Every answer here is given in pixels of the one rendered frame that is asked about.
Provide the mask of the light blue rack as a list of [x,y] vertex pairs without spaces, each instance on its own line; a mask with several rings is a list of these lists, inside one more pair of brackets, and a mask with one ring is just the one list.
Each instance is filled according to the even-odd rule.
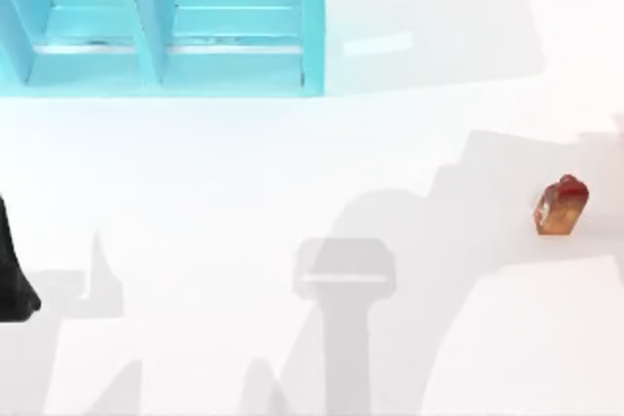
[[1,97],[318,96],[326,0],[0,0]]

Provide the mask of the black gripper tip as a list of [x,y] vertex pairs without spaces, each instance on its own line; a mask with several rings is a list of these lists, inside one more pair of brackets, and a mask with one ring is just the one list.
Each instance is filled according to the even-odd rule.
[[42,301],[18,261],[0,196],[0,323],[28,321],[41,307]]

